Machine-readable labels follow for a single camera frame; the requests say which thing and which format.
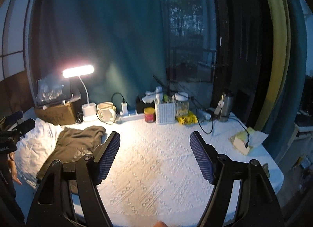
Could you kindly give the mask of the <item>person's left hand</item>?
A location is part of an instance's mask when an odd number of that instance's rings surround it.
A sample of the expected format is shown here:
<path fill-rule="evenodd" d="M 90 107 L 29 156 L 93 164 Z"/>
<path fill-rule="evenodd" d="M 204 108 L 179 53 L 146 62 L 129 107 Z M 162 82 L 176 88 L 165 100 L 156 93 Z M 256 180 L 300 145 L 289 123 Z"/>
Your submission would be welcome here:
<path fill-rule="evenodd" d="M 18 179 L 18 175 L 17 175 L 17 169 L 16 169 L 16 164 L 15 164 L 15 161 L 14 161 L 14 156 L 15 156 L 15 153 L 12 152 L 9 154 L 9 159 L 8 159 L 8 164 L 10 166 L 10 170 L 11 170 L 11 176 L 12 176 L 12 179 L 18 184 L 18 185 L 21 185 L 21 181 Z"/>

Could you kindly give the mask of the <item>person's right hand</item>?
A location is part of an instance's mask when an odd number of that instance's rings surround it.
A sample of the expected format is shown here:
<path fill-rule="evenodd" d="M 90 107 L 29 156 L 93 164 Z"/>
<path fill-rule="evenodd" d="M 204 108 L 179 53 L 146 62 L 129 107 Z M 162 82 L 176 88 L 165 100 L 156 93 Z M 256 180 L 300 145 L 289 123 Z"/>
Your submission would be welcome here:
<path fill-rule="evenodd" d="M 156 224 L 154 224 L 153 227 L 168 227 L 168 226 L 164 222 L 158 221 Z"/>

